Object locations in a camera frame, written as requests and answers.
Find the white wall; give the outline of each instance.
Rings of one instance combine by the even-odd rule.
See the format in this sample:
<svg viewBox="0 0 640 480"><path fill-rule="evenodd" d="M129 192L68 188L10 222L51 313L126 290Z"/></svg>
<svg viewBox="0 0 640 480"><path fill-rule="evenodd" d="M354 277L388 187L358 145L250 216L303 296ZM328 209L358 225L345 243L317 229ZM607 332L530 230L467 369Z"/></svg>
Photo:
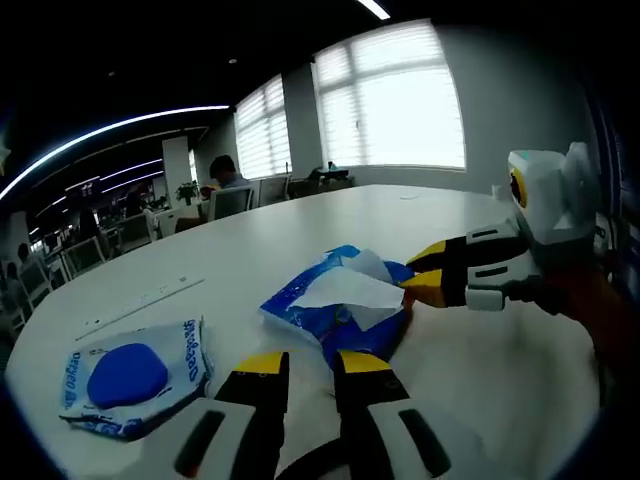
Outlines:
<svg viewBox="0 0 640 480"><path fill-rule="evenodd" d="M189 143L188 138L176 137L162 141L162 160L164 164L164 176L167 180L167 199L172 208L185 205L184 200L179 201L176 190L183 183L191 182L189 170Z"/></svg>
<svg viewBox="0 0 640 480"><path fill-rule="evenodd" d="M494 33L438 28L464 129L465 172L415 167L350 167L356 184L418 185L491 193L508 186L511 150L566 152L572 141L597 144L582 87L535 49Z"/></svg>
<svg viewBox="0 0 640 480"><path fill-rule="evenodd" d="M193 149L196 157L196 170L198 171L198 184L207 185L214 180L209 176L209 166L216 157L229 155L238 166L238 148L236 146L236 127L233 122L233 114L230 113L224 121L207 130Z"/></svg>
<svg viewBox="0 0 640 480"><path fill-rule="evenodd" d="M311 64L283 74L282 84L292 177L306 178L324 164Z"/></svg>

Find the ceiling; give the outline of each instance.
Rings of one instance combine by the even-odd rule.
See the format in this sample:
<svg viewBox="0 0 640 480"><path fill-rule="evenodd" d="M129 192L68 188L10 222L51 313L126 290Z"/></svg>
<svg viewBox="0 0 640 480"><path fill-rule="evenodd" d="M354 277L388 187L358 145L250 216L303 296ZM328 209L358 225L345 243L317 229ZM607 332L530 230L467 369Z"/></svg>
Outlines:
<svg viewBox="0 0 640 480"><path fill-rule="evenodd" d="M484 2L472 10L452 1L377 1L391 21L426 16L441 23L466 17L488 19L495 26L492 14L500 12L521 19L500 22L530 30L542 41L564 35L577 49L604 41L582 33L572 36L572 30L581 29L578 22L560 18L560 2ZM547 18L551 6L558 18ZM91 11L54 7L51 12L38 7L38 15L5 15L16 21L5 22L1 33L2 45L10 48L0 55L0 146L11 153L0 189L42 155L80 135L148 113L234 106L317 51L382 25L355 0L187 1L140 11L129 4ZM575 9L568 4L566 10L573 15ZM230 64L231 59L237 62ZM0 201L0 210L39 211L77 181L159 158L162 138L184 134L176 130L193 129L186 132L195 143L203 131L198 128L215 125L230 113L162 117L94 137L35 170ZM162 132L173 133L90 156Z"/></svg>

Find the column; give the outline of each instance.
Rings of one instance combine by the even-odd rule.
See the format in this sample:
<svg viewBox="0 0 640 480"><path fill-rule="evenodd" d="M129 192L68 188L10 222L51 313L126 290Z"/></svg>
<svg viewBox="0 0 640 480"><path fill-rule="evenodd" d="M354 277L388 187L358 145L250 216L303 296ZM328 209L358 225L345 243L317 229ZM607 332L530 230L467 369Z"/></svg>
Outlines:
<svg viewBox="0 0 640 480"><path fill-rule="evenodd" d="M167 180L167 200L171 208L186 205L178 201L176 190L183 183L192 182L189 170L189 144L187 137L176 137L162 141L164 177Z"/></svg>
<svg viewBox="0 0 640 480"><path fill-rule="evenodd" d="M282 75L293 178L306 178L322 167L322 142L311 64Z"/></svg>
<svg viewBox="0 0 640 480"><path fill-rule="evenodd" d="M0 258L3 263L13 262L19 266L18 247L21 243L31 245L26 212L13 212L9 217L0 219L0 229Z"/></svg>

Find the round table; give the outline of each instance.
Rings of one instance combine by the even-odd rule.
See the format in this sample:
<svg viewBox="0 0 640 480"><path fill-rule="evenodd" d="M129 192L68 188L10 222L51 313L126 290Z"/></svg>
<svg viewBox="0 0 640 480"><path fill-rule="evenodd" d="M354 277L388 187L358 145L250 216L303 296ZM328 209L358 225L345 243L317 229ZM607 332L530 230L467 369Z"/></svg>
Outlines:
<svg viewBox="0 0 640 480"><path fill-rule="evenodd" d="M510 208L480 194L373 185L258 208L173 235L49 295L18 339L6 372L9 387L63 470L113 475L139 457L144 439L115 441L58 418L70 352L114 333L203 316L216 369L208 391L213 396L247 355L295 344L267 332L257 310L326 250L353 244L404 262L438 240L502 222ZM205 281L74 341L88 320L186 273ZM580 325L510 302L500 313L416 304L414 314L391 360L413 398L438 404L470 427L488 456L515 474L541 478L564 461L598 403L593 346ZM297 356L291 348L281 466L339 432L319 349L309 354L301 348Z"/></svg>

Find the window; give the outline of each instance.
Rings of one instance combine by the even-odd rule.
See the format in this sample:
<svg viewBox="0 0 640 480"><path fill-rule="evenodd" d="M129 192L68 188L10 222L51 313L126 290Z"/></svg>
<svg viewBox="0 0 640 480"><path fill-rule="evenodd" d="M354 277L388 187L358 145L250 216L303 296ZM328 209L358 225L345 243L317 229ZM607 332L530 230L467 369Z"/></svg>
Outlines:
<svg viewBox="0 0 640 480"><path fill-rule="evenodd" d="M290 170L282 77L278 75L239 105L235 116L240 172L260 178Z"/></svg>
<svg viewBox="0 0 640 480"><path fill-rule="evenodd" d="M453 79L426 21L354 37L315 60L326 161L465 168Z"/></svg>
<svg viewBox="0 0 640 480"><path fill-rule="evenodd" d="M191 172L191 180L198 183L198 170L196 169L196 154L193 150L189 150L189 171Z"/></svg>
<svg viewBox="0 0 640 480"><path fill-rule="evenodd" d="M31 246L29 247L29 250L31 250L31 253L36 253L39 250L42 250L44 248L44 243L42 243L42 240L38 240L35 243L32 243Z"/></svg>

